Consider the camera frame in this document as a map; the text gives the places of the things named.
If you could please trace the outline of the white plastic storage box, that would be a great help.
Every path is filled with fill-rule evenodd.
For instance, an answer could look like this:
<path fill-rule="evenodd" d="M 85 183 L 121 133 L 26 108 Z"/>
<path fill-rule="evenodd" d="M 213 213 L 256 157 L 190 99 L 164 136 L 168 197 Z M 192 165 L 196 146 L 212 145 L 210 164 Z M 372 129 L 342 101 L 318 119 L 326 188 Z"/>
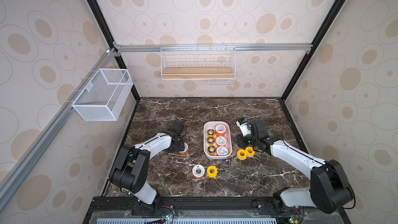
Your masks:
<path fill-rule="evenodd" d="M 209 121 L 203 126 L 203 150 L 210 160 L 227 159 L 232 153 L 230 127 L 223 121 Z"/>

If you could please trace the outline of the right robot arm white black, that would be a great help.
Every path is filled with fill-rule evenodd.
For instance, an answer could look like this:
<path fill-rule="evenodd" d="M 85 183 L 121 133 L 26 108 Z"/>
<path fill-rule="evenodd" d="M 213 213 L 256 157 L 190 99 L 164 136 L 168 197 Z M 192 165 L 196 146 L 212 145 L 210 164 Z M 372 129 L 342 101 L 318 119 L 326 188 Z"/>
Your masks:
<path fill-rule="evenodd" d="M 287 144 L 282 138 L 269 134 L 262 120 L 249 122 L 241 118 L 236 124 L 241 131 L 237 144 L 248 155 L 253 155 L 258 148 L 290 164 L 310 180 L 308 187 L 284 188 L 274 193 L 273 207 L 277 212 L 288 207 L 314 207 L 331 214 L 350 202 L 356 203 L 355 192 L 338 161 L 326 161 Z"/>

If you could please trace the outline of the yellow black label tape roll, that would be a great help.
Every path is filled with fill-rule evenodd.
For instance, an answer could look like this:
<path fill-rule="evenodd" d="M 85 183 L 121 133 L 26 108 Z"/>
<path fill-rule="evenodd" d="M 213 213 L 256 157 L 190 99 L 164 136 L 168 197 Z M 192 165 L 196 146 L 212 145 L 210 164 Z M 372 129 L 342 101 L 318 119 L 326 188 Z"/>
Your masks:
<path fill-rule="evenodd" d="M 214 155 L 217 154 L 217 148 L 214 147 L 214 146 L 209 146 L 209 147 L 207 148 L 207 152 L 208 152 L 208 154 L 209 154 L 210 156 L 214 156 Z"/>
<path fill-rule="evenodd" d="M 214 129 L 207 129 L 206 135 L 207 135 L 208 137 L 214 137 L 214 135 L 215 135 Z"/>
<path fill-rule="evenodd" d="M 214 137 L 214 136 L 208 136 L 208 137 L 207 137 L 207 140 L 206 140 L 206 143 L 207 143 L 209 146 L 214 146 L 214 145 L 216 144 L 216 139 L 215 139 L 215 137 Z"/>

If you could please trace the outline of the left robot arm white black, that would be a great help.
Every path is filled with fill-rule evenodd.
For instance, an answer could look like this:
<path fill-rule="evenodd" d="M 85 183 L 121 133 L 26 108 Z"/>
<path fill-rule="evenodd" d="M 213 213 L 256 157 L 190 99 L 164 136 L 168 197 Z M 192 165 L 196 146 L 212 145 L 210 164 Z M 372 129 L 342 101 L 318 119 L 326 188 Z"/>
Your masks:
<path fill-rule="evenodd" d="M 158 205 L 159 194 L 147 183 L 150 160 L 163 151 L 185 151 L 182 132 L 184 124 L 174 121 L 172 126 L 153 138 L 136 145 L 123 145 L 114 161 L 109 181 L 119 189 L 126 189 L 147 205 Z"/>

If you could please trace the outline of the orange white tape roll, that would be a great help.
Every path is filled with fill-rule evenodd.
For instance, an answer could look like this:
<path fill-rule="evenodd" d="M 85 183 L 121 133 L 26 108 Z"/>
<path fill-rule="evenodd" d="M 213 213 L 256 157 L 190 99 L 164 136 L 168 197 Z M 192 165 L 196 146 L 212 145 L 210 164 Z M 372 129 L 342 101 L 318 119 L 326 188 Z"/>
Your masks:
<path fill-rule="evenodd" d="M 219 146 L 217 148 L 217 155 L 218 156 L 227 156 L 229 154 L 228 149 L 225 146 Z"/>
<path fill-rule="evenodd" d="M 215 127 L 215 135 L 216 136 L 225 136 L 227 132 L 227 127 L 224 124 L 218 124 Z"/>
<path fill-rule="evenodd" d="M 201 164 L 197 164 L 192 168 L 192 174 L 195 178 L 201 179 L 205 175 L 205 168 Z"/>
<path fill-rule="evenodd" d="M 187 143 L 184 143 L 184 150 L 183 150 L 183 151 L 179 151 L 178 153 L 179 153 L 180 155 L 185 155 L 185 154 L 188 153 L 188 151 L 189 151 L 189 146 L 188 146 Z"/>
<path fill-rule="evenodd" d="M 225 146 L 227 145 L 228 140 L 224 136 L 218 136 L 216 137 L 216 145 L 219 146 Z"/>

